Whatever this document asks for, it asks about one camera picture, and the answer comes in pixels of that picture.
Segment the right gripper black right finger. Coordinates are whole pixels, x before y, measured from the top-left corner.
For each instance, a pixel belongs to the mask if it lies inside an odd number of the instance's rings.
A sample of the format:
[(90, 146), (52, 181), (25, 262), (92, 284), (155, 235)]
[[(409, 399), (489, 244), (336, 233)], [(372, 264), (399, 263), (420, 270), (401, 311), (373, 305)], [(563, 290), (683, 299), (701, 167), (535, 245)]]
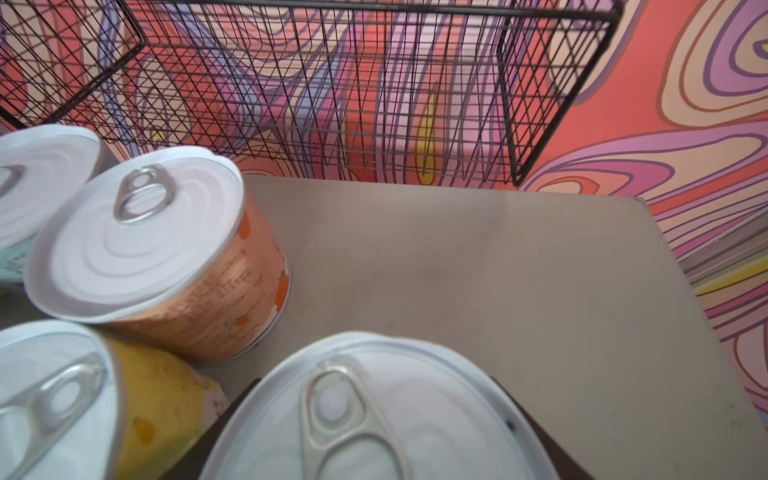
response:
[(547, 452), (558, 476), (562, 480), (594, 480), (594, 477), (576, 462), (524, 409), (524, 407), (494, 378), (510, 401), (520, 410)]

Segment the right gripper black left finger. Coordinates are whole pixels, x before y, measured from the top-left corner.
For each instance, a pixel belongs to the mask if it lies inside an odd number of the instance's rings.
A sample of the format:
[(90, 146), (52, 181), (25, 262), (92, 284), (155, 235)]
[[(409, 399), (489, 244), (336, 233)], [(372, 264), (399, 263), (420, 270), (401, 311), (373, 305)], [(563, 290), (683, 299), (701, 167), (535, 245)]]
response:
[(222, 413), (213, 425), (200, 437), (188, 452), (162, 477), (162, 480), (198, 480), (218, 438), (233, 417), (236, 410), (260, 383), (261, 379), (253, 380), (234, 402)]

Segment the yellow can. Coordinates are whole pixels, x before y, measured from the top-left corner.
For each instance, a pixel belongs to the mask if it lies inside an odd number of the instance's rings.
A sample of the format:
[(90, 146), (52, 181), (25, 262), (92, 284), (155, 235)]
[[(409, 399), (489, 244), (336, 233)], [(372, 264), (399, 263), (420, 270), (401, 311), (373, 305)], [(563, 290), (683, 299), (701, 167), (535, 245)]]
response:
[(159, 479), (228, 405), (157, 348), (61, 320), (1, 332), (4, 479)]

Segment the teal can pull tab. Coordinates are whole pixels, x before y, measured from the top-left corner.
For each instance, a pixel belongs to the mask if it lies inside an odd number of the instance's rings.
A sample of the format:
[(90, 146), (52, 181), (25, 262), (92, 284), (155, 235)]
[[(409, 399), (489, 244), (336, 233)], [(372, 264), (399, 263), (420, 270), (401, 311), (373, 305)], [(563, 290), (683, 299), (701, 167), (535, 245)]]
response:
[(446, 347), (345, 332), (294, 353), (245, 397), (205, 479), (554, 479), (520, 408)]

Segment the orange pink can pull tab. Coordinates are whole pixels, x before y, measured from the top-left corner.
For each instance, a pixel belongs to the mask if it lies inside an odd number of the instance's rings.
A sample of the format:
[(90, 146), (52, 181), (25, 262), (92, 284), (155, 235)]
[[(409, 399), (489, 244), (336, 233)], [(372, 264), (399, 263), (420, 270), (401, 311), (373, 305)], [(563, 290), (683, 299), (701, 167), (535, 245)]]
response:
[(52, 317), (199, 365), (258, 344), (291, 283), (238, 166), (198, 146), (147, 153), (87, 182), (39, 230), (24, 271), (30, 300)]

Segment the teal can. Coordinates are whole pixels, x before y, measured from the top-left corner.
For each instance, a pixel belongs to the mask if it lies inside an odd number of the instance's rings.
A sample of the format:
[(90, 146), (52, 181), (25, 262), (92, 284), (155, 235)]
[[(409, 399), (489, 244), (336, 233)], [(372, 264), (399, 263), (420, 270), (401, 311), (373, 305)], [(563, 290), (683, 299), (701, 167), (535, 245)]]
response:
[(93, 131), (41, 125), (1, 136), (1, 284), (21, 284), (38, 231), (88, 181), (119, 164)]

